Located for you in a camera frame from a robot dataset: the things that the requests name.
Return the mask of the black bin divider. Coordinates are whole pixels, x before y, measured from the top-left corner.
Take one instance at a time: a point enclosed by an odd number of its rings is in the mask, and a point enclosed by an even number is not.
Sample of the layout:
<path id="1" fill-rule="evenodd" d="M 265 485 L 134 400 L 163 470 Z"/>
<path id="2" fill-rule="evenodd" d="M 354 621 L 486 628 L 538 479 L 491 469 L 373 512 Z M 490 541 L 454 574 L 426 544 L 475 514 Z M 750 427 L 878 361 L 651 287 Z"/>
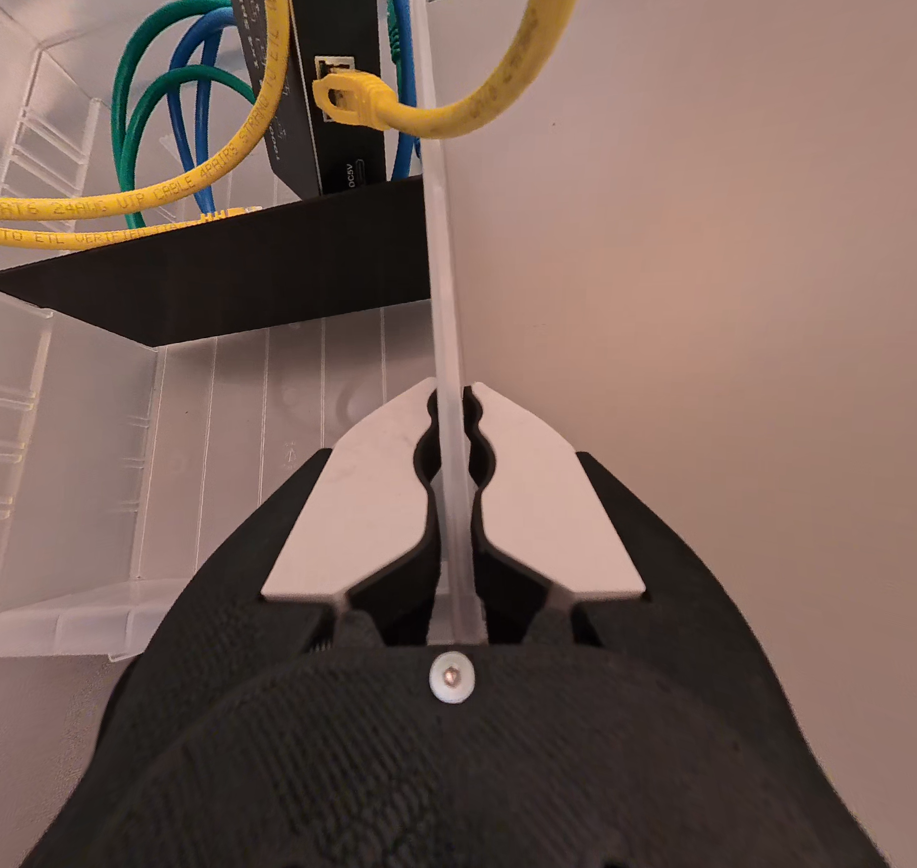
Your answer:
<path id="1" fill-rule="evenodd" d="M 6 269 L 2 293 L 156 347 L 429 300 L 420 175 Z"/>

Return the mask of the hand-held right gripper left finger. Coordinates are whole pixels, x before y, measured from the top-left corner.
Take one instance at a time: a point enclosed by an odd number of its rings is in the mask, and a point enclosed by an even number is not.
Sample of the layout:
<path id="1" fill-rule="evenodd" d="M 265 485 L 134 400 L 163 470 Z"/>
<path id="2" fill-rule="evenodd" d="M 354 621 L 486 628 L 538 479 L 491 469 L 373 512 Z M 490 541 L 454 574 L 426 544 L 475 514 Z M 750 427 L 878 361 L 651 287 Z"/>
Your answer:
<path id="1" fill-rule="evenodd" d="M 265 600 L 344 603 L 421 541 L 428 498 L 414 461 L 435 386 L 421 380 L 338 440 L 261 588 Z"/>

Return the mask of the black network switch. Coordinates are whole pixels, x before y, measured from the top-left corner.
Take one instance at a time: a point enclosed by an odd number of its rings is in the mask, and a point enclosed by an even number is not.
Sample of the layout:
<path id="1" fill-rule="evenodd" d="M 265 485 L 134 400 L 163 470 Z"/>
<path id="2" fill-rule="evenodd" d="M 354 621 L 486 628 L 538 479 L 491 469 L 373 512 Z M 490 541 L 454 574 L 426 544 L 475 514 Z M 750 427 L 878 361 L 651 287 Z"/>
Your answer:
<path id="1" fill-rule="evenodd" d="M 384 183 L 384 136 L 338 124 L 312 95 L 333 67 L 381 75 L 377 0 L 289 0 L 289 10 L 287 76 L 264 138 L 273 173 L 303 200 Z"/>

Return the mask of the clear plastic bin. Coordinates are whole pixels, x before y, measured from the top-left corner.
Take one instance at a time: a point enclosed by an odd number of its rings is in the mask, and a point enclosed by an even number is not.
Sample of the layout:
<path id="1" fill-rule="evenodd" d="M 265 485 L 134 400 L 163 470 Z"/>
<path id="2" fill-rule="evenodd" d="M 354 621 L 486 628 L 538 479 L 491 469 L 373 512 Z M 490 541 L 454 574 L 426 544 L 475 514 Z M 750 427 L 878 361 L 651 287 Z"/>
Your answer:
<path id="1" fill-rule="evenodd" d="M 117 187 L 128 37 L 171 0 L 2 0 L 2 197 Z M 262 144 L 218 208 L 298 201 Z M 317 450 L 434 371 L 429 300 L 150 347 L 2 293 L 2 661 L 138 656 Z"/>

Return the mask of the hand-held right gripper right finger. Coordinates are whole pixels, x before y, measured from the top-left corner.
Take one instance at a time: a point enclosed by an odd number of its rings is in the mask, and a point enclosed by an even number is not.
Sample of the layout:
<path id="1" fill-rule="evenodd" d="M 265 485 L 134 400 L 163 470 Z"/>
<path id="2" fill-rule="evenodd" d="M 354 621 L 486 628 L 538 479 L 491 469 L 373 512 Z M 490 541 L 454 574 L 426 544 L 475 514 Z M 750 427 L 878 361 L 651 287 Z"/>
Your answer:
<path id="1" fill-rule="evenodd" d="M 475 382 L 478 424 L 494 454 L 480 490 L 490 547 L 563 600 L 638 599 L 646 586 L 572 445 L 532 412 Z"/>

